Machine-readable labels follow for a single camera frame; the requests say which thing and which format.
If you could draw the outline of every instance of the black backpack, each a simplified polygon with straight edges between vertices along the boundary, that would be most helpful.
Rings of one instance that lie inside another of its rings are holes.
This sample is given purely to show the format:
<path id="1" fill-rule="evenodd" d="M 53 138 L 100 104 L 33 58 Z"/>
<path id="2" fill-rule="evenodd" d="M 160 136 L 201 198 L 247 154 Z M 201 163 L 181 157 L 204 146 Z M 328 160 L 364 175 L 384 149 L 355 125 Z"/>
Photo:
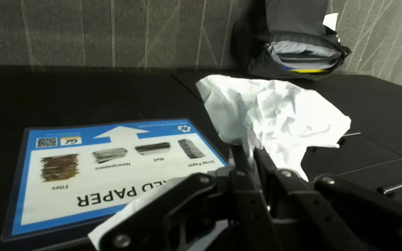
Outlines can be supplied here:
<path id="1" fill-rule="evenodd" d="M 320 78 L 350 50 L 322 25 L 328 0 L 255 0 L 232 33 L 232 54 L 254 76 Z"/>

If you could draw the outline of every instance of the black table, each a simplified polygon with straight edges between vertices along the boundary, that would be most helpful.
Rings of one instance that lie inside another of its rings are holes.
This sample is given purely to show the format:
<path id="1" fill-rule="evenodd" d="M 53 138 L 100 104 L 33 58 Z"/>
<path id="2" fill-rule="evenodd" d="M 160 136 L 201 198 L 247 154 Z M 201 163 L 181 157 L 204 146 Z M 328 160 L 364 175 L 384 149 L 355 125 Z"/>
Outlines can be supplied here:
<path id="1" fill-rule="evenodd" d="M 188 117 L 227 156 L 227 146 L 218 139 L 194 87 L 195 80 L 207 73 L 0 73 L 0 234 L 25 126 Z M 352 117 L 350 131 L 361 132 L 342 140 L 341 149 L 311 147 L 303 160 L 310 177 L 331 172 L 370 189 L 402 182 L 401 86 L 357 75 L 296 83 L 317 89 Z M 89 225 L 73 234 L 77 237 L 87 231 Z M 29 249 L 60 241 L 63 235 L 56 234 L 29 242 L 0 242 L 0 249 Z"/>

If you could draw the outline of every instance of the black surface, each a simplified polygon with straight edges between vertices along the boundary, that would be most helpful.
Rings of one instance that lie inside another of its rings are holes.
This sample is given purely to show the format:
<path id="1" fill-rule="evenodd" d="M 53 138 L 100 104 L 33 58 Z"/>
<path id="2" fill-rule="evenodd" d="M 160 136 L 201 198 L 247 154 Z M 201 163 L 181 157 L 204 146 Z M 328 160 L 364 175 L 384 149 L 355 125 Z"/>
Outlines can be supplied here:
<path id="1" fill-rule="evenodd" d="M 194 87 L 207 73 L 0 73 L 0 234 L 25 126 L 188 117 L 226 154 Z M 297 85 L 317 89 L 361 132 L 342 149 L 310 149 L 303 160 L 310 175 L 334 172 L 370 189 L 402 181 L 402 87 L 352 75 Z M 0 242 L 0 249 L 32 246 Z"/>

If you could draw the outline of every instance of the gray wall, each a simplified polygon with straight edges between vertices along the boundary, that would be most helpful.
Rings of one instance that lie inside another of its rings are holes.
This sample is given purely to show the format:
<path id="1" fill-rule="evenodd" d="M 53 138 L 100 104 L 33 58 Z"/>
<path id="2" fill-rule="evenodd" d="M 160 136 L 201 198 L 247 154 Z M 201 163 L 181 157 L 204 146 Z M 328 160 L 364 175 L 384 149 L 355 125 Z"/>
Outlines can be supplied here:
<path id="1" fill-rule="evenodd" d="M 253 0 L 0 0 L 0 65 L 232 65 Z M 343 71 L 402 85 L 402 0 L 331 0 L 353 48 Z"/>

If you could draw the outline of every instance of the printed sign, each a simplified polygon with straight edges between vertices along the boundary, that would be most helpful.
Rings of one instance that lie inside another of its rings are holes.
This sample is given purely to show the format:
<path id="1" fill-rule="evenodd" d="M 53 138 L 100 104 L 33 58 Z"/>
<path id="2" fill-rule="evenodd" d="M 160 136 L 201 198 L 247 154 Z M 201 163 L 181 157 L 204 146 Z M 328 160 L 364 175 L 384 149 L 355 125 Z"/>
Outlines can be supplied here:
<path id="1" fill-rule="evenodd" d="M 109 216 L 225 160 L 188 119 L 29 129 L 11 234 Z"/>

